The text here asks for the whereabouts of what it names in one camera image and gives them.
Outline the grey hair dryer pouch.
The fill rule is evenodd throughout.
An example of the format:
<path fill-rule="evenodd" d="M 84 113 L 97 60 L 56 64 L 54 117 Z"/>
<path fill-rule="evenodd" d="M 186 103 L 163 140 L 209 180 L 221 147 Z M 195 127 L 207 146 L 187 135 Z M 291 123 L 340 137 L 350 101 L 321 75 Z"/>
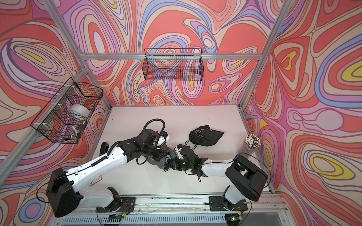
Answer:
<path fill-rule="evenodd" d="M 168 151 L 165 157 L 162 157 L 159 161 L 153 158 L 148 158 L 147 162 L 151 165 L 155 165 L 162 169 L 163 171 L 168 171 L 173 169 L 175 166 L 177 154 L 175 151 Z"/>

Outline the black hair dryer pouch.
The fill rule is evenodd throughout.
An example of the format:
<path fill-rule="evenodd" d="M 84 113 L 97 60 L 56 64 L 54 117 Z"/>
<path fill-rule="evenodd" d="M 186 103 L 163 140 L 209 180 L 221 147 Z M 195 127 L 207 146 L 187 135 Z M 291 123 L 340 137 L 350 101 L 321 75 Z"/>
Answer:
<path fill-rule="evenodd" d="M 210 147 L 215 145 L 223 135 L 224 132 L 213 130 L 209 125 L 204 125 L 191 131 L 189 140 L 194 145 Z"/>

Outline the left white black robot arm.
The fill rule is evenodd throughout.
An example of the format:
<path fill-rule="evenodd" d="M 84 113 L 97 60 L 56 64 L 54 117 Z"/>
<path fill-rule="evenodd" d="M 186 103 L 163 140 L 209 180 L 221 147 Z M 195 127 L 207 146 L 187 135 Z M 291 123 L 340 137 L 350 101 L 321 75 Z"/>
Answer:
<path fill-rule="evenodd" d="M 141 156 L 159 162 L 167 156 L 166 132 L 158 134 L 151 129 L 143 129 L 139 136 L 115 142 L 108 151 L 81 166 L 55 170 L 47 185 L 46 196 L 57 218 L 64 217 L 81 206 L 108 207 L 117 198 L 113 193 L 108 197 L 85 195 L 82 189 L 91 181 L 109 170 L 124 165 Z"/>

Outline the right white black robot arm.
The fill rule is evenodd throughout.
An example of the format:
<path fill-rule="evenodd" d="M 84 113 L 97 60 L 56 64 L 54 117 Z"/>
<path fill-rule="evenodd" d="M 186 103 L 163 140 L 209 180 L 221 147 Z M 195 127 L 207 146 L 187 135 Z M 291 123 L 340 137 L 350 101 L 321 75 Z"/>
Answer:
<path fill-rule="evenodd" d="M 225 177 L 230 182 L 221 197 L 212 197 L 208 205 L 215 211 L 217 208 L 232 211 L 239 202 L 249 199 L 257 202 L 268 180 L 268 175 L 251 162 L 243 153 L 233 159 L 214 161 L 200 158 L 189 146 L 178 145 L 168 152 L 163 160 L 164 171 L 169 169 L 189 172 L 198 179 L 202 177 Z"/>

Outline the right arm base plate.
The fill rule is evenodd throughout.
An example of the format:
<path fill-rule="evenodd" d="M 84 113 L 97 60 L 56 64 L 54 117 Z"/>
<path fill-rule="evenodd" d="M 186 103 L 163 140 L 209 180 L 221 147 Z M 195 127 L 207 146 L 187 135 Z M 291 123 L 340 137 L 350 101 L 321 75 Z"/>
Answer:
<path fill-rule="evenodd" d="M 232 204 L 223 196 L 210 196 L 208 202 L 205 203 L 210 207 L 210 211 L 239 211 L 244 212 L 248 210 L 247 202 L 245 199 L 240 200 L 236 204 Z"/>

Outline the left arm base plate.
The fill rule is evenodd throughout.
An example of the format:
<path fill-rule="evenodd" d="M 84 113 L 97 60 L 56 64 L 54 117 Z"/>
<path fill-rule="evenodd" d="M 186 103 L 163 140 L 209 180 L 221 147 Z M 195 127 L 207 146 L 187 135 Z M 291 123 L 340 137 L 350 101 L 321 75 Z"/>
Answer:
<path fill-rule="evenodd" d="M 135 197 L 120 197 L 114 199 L 107 207 L 97 207 L 97 213 L 126 213 L 129 214 L 134 211 Z"/>

